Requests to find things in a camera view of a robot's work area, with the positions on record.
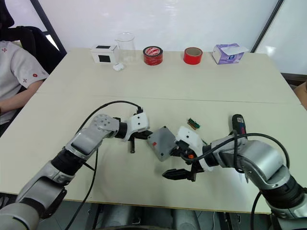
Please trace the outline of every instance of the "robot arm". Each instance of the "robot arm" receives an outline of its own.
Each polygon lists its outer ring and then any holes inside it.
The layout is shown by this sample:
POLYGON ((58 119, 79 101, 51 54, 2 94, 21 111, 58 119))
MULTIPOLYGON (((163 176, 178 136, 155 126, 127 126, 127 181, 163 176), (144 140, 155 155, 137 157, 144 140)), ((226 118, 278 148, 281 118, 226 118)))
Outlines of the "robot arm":
POLYGON ((75 173, 99 148, 105 138, 121 138, 125 141, 136 132, 149 128, 145 112, 132 116, 125 122, 108 115, 97 115, 88 128, 84 128, 66 144, 57 156, 22 188, 16 203, 0 210, 0 229, 34 230, 39 219, 45 219, 56 211, 75 173))
MULTIPOLYGON (((212 171, 214 166, 234 168, 235 143, 231 139, 234 139, 233 135, 204 145, 195 132, 182 126, 176 136, 177 147, 171 155, 181 156, 192 164, 191 171, 172 169, 163 176, 172 180, 195 181, 196 173, 212 171), (227 140, 227 144, 217 148, 227 140), (203 154, 206 155, 202 159, 193 160, 203 154)), ((307 191, 291 176, 279 152, 264 142, 247 138, 239 138, 237 146, 237 166, 259 188, 278 221, 287 226, 293 223, 296 228, 306 227, 307 191)))

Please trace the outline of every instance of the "person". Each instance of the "person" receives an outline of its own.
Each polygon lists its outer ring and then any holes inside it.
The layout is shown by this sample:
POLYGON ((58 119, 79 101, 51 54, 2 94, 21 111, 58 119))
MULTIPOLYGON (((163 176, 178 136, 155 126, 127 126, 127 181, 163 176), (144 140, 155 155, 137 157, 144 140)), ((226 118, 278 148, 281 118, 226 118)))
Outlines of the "person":
POLYGON ((299 98, 300 102, 304 106, 304 108, 307 110, 307 80, 303 84, 297 86, 294 89, 294 93, 299 98))
POLYGON ((30 100, 47 77, 34 56, 12 42, 0 40, 0 137, 16 109, 30 100), (22 86, 26 89, 19 92, 22 86))

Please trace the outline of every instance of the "floor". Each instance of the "floor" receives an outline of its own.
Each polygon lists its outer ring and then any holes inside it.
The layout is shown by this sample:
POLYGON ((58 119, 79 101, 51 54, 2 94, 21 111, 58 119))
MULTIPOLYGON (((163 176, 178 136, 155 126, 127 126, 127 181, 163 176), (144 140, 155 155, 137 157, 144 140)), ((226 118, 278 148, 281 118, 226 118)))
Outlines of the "floor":
MULTIPOLYGON (((43 220, 39 226, 38 230, 64 230, 66 225, 69 223, 71 217, 73 216, 75 210, 78 208, 79 202, 74 201, 63 201, 56 213, 46 220, 43 220)), ((86 222, 89 217, 91 204, 85 203, 80 213, 70 230, 88 230, 86 228, 86 222)), ((145 208, 145 216, 150 217, 146 220, 148 225, 156 225, 160 227, 171 228, 172 219, 170 215, 170 209, 165 208, 145 208)), ((220 230, 220 221, 217 212, 209 211, 196 211, 196 215, 199 220, 201 230, 220 230)), ((233 228, 236 230, 249 229, 249 214, 239 214, 240 223, 237 223, 237 227, 233 228)), ((102 215, 99 215, 97 228, 102 222, 102 215)), ((255 229, 256 230, 266 230, 268 229, 267 216, 266 215, 256 215, 255 216, 255 229)))

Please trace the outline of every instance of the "white box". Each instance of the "white box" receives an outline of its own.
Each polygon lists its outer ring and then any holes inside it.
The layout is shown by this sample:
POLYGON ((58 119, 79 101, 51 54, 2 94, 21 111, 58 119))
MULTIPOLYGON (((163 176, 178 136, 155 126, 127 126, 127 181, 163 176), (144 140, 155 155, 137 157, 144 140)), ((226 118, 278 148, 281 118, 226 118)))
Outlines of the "white box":
POLYGON ((117 45, 97 45, 91 49, 96 63, 117 64, 119 62, 119 49, 117 45))

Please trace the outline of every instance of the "glass beaker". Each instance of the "glass beaker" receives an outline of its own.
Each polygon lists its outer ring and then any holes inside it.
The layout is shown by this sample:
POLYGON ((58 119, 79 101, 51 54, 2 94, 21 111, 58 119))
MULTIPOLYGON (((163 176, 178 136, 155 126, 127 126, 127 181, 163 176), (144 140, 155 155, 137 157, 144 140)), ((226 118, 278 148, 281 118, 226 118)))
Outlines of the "glass beaker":
POLYGON ((127 64, 135 61, 134 34, 124 32, 117 35, 115 41, 119 46, 120 61, 127 64))

